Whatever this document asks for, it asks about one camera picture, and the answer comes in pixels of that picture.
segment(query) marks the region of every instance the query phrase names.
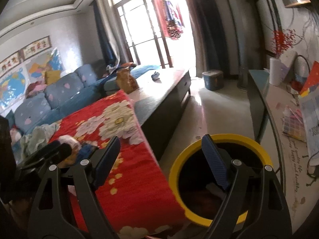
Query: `picture frame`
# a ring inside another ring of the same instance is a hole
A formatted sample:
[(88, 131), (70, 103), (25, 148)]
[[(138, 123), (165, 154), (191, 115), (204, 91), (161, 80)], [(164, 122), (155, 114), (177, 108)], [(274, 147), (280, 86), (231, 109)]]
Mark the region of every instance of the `picture frame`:
[(25, 61), (49, 48), (52, 48), (52, 44), (51, 44), (50, 36), (46, 36), (31, 42), (30, 44), (22, 48), (21, 55), (23, 60)]
[(20, 52), (16, 51), (0, 63), (0, 78), (22, 62)]

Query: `yellow pillow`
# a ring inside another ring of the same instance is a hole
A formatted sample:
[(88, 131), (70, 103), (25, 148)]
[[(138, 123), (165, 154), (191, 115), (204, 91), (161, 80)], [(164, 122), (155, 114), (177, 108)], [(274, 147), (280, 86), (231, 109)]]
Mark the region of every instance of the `yellow pillow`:
[(60, 79), (61, 70), (45, 71), (44, 81), (46, 85), (55, 83)]

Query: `metal screw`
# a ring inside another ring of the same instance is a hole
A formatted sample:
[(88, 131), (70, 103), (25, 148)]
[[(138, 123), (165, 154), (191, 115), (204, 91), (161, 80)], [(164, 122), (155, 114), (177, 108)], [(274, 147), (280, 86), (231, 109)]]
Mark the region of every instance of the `metal screw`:
[(272, 167), (270, 165), (265, 165), (265, 169), (266, 171), (269, 171), (269, 172), (272, 171)]
[(89, 160), (84, 159), (84, 160), (82, 160), (82, 161), (80, 162), (80, 164), (83, 165), (83, 166), (85, 166), (85, 165), (88, 165), (89, 162), (90, 162)]
[(233, 163), (234, 165), (236, 165), (236, 166), (240, 166), (240, 165), (241, 165), (241, 161), (238, 160), (238, 159), (233, 160), (232, 163)]
[(50, 171), (54, 171), (55, 169), (56, 169), (56, 165), (55, 164), (50, 165), (50, 167), (49, 167)]

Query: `brown paper bag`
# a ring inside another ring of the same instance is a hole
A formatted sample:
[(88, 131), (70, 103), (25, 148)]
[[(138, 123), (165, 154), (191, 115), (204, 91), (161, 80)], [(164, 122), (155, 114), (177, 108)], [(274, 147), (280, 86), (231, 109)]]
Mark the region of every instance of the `brown paper bag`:
[(131, 76), (129, 68), (124, 68), (118, 71), (116, 75), (116, 83), (120, 89), (124, 90), (125, 93), (130, 94), (138, 89), (138, 83), (135, 78)]

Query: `blue curtain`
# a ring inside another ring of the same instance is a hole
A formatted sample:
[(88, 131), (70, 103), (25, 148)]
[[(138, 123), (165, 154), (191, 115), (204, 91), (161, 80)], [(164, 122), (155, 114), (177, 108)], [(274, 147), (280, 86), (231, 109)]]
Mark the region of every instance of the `blue curtain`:
[(103, 58), (104, 58), (106, 65), (110, 65), (111, 67), (113, 67), (115, 65), (116, 56), (114, 54), (114, 51), (113, 51), (113, 49), (110, 45), (110, 42), (108, 40), (108, 37), (106, 35), (105, 28), (103, 26), (103, 22), (102, 22), (102, 18), (101, 18), (101, 14), (100, 14), (100, 11), (98, 9), (98, 5), (97, 5), (96, 0), (94, 0), (92, 2), (92, 4), (93, 4), (96, 28), (98, 31), (98, 39), (99, 39), (100, 46), (102, 49)]

